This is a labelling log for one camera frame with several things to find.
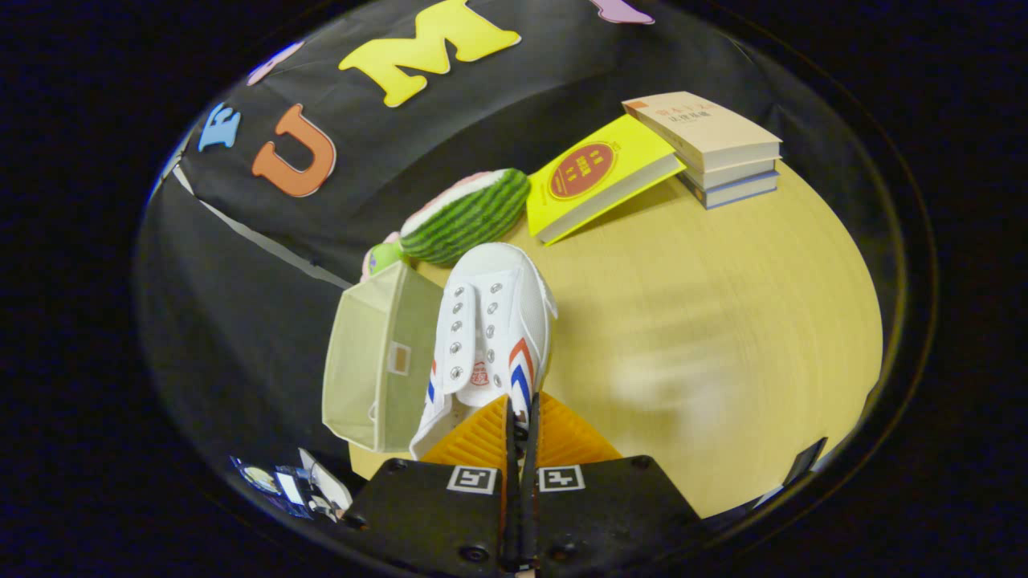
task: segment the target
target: beige storage bin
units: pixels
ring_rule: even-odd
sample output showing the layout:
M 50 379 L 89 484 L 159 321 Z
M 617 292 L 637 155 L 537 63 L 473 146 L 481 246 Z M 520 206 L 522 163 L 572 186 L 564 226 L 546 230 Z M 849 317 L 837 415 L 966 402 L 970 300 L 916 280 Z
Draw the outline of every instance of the beige storage bin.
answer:
M 442 288 L 396 262 L 339 298 L 322 422 L 371 451 L 405 451 L 417 430 Z

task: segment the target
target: orange letter u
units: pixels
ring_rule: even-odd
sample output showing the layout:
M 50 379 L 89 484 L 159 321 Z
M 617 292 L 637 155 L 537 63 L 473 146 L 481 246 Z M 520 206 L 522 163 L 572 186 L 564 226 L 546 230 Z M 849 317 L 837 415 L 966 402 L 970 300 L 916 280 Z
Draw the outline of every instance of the orange letter u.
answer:
M 295 104 L 282 115 L 274 127 L 276 135 L 289 133 L 314 154 L 305 171 L 294 169 L 276 154 L 274 143 L 264 143 L 254 158 L 255 177 L 264 177 L 290 196 L 307 196 L 317 191 L 335 169 L 335 145 L 328 135 L 303 117 L 303 105 Z

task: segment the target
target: red circle emblem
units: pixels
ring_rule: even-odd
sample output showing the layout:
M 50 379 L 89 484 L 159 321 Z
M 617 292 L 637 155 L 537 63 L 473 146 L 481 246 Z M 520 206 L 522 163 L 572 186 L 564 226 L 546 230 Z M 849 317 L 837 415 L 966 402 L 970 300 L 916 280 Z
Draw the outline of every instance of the red circle emblem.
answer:
M 471 383 L 475 386 L 489 385 L 489 374 L 485 371 L 485 363 L 479 361 L 475 364 L 475 369 L 471 372 Z
M 550 194 L 563 200 L 599 184 L 614 167 L 614 149 L 605 143 L 583 145 L 565 155 L 550 177 Z

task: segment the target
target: green toy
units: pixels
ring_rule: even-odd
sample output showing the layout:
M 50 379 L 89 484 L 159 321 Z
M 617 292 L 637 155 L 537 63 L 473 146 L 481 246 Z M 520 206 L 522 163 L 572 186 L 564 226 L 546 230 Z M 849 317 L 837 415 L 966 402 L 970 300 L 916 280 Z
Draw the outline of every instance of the green toy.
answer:
M 461 179 L 411 215 L 398 232 L 364 256 L 361 281 L 408 258 L 451 265 L 472 247 L 503 237 L 517 223 L 531 188 L 517 169 Z

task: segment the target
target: wooden table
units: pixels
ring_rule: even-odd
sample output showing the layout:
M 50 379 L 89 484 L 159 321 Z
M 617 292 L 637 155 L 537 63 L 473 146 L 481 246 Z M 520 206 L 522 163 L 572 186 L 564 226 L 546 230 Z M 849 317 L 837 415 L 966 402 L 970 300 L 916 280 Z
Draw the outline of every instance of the wooden table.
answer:
M 778 190 L 705 211 L 675 179 L 552 247 L 523 248 L 560 310 L 544 385 L 622 455 L 653 456 L 701 516 L 832 449 L 878 381 L 871 276 L 820 196 L 782 162 Z M 448 268 L 417 270 L 444 285 Z M 351 446 L 370 478 L 393 456 Z

